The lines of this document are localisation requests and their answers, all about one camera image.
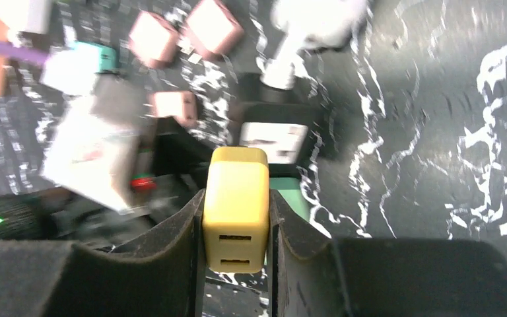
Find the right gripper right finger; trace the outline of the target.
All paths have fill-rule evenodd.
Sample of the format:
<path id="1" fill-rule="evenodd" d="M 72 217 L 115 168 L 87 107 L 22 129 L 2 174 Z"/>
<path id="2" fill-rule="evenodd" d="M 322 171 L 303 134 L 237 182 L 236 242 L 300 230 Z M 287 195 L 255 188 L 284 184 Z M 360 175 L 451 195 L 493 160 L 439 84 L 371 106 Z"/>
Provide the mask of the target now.
<path id="1" fill-rule="evenodd" d="M 271 316 L 507 316 L 507 261 L 490 244 L 328 238 L 269 197 Z"/>

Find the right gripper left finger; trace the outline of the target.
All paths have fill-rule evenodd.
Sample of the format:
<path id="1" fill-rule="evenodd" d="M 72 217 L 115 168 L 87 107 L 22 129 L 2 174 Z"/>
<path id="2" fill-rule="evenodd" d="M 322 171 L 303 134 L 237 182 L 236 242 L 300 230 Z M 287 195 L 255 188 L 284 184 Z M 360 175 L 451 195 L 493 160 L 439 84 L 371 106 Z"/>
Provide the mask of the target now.
<path id="1" fill-rule="evenodd" d="M 0 316 L 200 316 L 203 193 L 111 252 L 0 240 Z"/>

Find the yellow plug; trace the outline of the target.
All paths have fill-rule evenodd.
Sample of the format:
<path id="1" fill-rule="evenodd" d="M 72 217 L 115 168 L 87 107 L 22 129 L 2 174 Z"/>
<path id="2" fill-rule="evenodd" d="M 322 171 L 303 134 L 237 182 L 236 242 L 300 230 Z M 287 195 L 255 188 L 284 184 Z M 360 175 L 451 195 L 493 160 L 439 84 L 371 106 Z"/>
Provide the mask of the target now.
<path id="1" fill-rule="evenodd" d="M 267 155 L 249 147 L 213 151 L 202 219 L 208 266 L 223 273 L 257 273 L 269 234 Z"/>

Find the black power strip with USB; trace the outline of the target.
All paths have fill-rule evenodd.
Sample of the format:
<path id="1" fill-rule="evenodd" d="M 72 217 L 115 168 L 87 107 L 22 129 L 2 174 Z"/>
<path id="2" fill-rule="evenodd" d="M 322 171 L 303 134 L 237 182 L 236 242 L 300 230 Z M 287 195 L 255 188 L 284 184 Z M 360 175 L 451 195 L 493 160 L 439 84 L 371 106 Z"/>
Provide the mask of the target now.
<path id="1" fill-rule="evenodd" d="M 296 167 L 314 146 L 311 131 L 323 123 L 318 90 L 309 79 L 296 78 L 291 90 L 261 82 L 259 73 L 242 73 L 228 107 L 230 145 L 265 151 L 272 177 L 297 177 Z"/>

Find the pink plug adapter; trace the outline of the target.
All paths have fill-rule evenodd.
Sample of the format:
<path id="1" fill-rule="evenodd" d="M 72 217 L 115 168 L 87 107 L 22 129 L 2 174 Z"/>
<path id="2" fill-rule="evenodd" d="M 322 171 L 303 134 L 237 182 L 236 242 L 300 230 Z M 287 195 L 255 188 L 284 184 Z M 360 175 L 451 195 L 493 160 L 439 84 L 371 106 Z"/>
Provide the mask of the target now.
<path id="1" fill-rule="evenodd" d="M 212 61 L 228 54 L 244 29 L 222 1 L 201 0 L 188 14 L 183 35 L 195 53 Z"/>
<path id="2" fill-rule="evenodd" d="M 197 124 L 197 102 L 187 90 L 156 92 L 149 96 L 152 114 L 156 118 L 174 118 L 182 127 Z"/>
<path id="3" fill-rule="evenodd" d="M 178 31 L 160 15 L 140 11 L 128 36 L 129 49 L 146 67 L 160 69 L 171 64 L 178 48 Z"/>

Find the teal plug adapter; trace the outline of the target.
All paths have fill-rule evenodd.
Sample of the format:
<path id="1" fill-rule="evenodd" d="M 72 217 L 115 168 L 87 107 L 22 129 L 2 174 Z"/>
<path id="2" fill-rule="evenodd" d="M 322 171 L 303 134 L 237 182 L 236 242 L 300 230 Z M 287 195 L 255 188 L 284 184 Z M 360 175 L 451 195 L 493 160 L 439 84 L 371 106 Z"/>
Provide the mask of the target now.
<path id="1" fill-rule="evenodd" d="M 65 50 L 49 54 L 40 84 L 70 96 L 90 94 L 100 74 L 117 68 L 117 51 L 91 42 L 76 41 Z"/>

